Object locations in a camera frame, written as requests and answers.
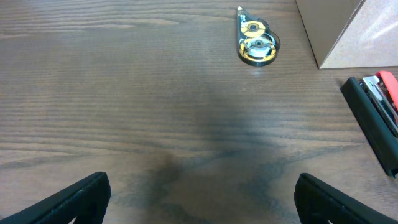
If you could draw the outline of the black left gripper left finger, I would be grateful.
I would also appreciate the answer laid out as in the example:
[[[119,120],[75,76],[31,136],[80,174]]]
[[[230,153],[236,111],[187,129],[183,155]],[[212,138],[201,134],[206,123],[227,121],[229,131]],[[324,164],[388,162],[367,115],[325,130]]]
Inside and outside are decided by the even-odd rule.
[[[111,197],[107,173],[95,172],[1,220],[2,224],[102,224]]]

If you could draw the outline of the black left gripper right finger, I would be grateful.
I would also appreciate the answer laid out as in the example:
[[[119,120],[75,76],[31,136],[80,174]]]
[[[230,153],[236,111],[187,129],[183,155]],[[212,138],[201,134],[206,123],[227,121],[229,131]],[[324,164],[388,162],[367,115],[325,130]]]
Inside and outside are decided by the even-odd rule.
[[[302,224],[397,224],[308,173],[300,174],[294,201]]]

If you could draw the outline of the cardboard box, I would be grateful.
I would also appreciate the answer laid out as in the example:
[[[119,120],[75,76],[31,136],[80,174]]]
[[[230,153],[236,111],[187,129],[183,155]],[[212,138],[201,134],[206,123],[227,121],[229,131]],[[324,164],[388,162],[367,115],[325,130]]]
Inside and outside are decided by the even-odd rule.
[[[296,0],[320,69],[397,65],[397,0]]]

